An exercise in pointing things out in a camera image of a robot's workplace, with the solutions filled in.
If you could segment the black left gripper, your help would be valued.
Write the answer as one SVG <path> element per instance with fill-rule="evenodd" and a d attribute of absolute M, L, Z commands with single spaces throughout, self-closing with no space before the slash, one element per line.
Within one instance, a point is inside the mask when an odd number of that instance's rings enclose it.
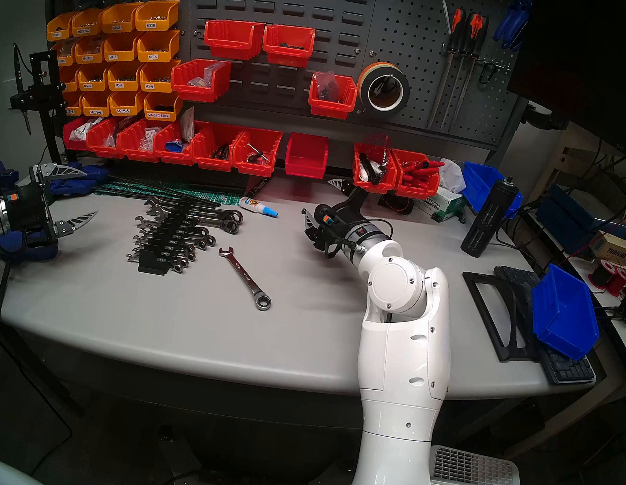
<path fill-rule="evenodd" d="M 0 246 L 58 253 L 58 242 L 87 225 L 97 211 L 53 222 L 49 204 L 54 202 L 50 191 L 53 181 L 87 178 L 87 174 L 57 163 L 33 165 L 28 185 L 6 188 L 2 196 L 6 203 L 9 228 L 0 236 Z"/>

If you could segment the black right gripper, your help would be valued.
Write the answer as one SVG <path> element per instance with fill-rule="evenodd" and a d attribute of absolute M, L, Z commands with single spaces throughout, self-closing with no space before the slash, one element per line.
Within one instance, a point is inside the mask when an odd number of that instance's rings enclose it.
<path fill-rule="evenodd" d="M 363 245 L 358 241 L 359 238 L 352 240 L 350 236 L 355 228 L 360 228 L 367 221 L 361 215 L 367 191 L 354 186 L 349 179 L 333 178 L 326 182 L 342 192 L 346 199 L 334 206 L 317 205 L 314 217 L 307 209 L 302 209 L 304 234 L 317 250 L 323 252 L 325 259 L 333 259 L 342 251 L 352 261 L 362 254 Z"/>

